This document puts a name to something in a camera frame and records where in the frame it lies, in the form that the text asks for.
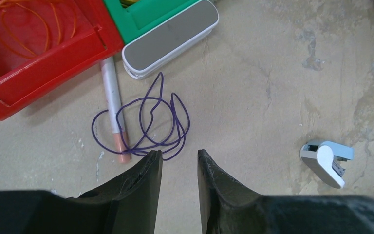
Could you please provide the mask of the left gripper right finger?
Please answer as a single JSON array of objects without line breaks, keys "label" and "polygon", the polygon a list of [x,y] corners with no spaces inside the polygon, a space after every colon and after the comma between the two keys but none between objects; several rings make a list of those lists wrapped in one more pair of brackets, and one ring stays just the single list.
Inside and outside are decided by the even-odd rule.
[{"label": "left gripper right finger", "polygon": [[198,151],[205,234],[374,234],[374,200],[356,195],[265,196]]}]

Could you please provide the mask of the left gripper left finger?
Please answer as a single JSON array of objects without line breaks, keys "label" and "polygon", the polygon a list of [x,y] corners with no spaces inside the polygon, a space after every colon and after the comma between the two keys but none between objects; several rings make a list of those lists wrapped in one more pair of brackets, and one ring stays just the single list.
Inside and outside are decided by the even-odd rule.
[{"label": "left gripper left finger", "polygon": [[162,153],[74,198],[50,191],[0,191],[0,234],[152,234]]}]

